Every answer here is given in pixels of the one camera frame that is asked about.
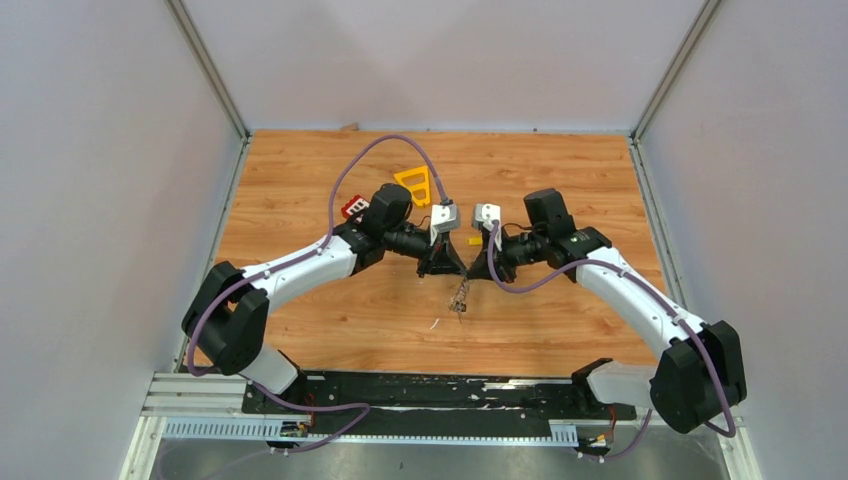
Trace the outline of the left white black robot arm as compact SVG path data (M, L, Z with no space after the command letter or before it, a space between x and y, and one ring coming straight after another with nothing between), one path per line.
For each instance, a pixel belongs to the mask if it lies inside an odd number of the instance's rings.
M279 411L298 411L306 400L304 375L265 343L271 313L316 287L369 268L387 252L415 259L420 277L464 273L449 236L460 224L456 204L446 200L432 206L427 228L409 222L412 206L406 188L384 184L371 199L349 200L343 223L309 247L244 268L228 261L215 265L182 321L191 346L219 373L265 387Z

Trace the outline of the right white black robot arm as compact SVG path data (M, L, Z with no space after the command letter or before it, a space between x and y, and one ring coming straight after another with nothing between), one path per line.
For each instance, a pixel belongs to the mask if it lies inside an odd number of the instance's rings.
M570 392L575 411L592 418L610 404L630 405L653 411L679 433L705 426L734 437L731 409L747 397L738 332L724 320L709 323L686 310L600 231L577 227L559 191L533 192L524 206L529 230L509 235L499 206L476 204L471 225L480 231L483 247L470 278L524 294L566 277L603 300L657 359L654 367L600 359L575 371Z

